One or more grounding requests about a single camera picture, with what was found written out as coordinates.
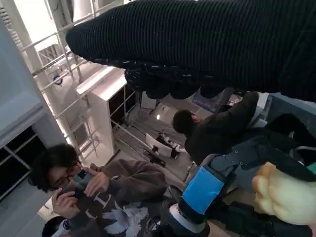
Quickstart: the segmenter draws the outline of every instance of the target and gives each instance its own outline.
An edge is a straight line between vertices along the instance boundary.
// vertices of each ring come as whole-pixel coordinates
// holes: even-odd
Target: person
[[[247,128],[256,111],[259,95],[248,92],[243,99],[225,112],[211,115],[205,120],[188,110],[178,111],[173,128],[186,136],[185,149],[200,165],[209,154],[227,154],[234,145],[265,135],[271,145],[283,152],[298,146],[316,146],[316,139],[293,115],[284,114],[264,128]],[[299,151],[306,165],[313,162],[311,151]]]
[[[176,159],[180,153],[187,154],[187,151],[184,147],[181,147],[178,143],[172,142],[168,136],[165,135],[164,131],[159,133],[159,136],[156,138],[157,141],[163,145],[170,147],[172,149],[170,157]]]
[[[84,195],[79,199],[75,192],[60,195],[82,169],[94,176]],[[66,144],[51,147],[35,159],[29,182],[44,192],[54,191],[53,210],[69,220],[70,237],[145,236],[166,190],[164,173],[149,162],[118,159],[87,168]]]

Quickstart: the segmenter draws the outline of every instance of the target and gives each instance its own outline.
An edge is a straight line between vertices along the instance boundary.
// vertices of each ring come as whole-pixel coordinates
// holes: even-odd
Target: smartphone
[[[80,199],[83,195],[83,191],[87,187],[93,175],[85,170],[81,170],[73,179],[63,188],[59,195],[74,191],[74,197]]]

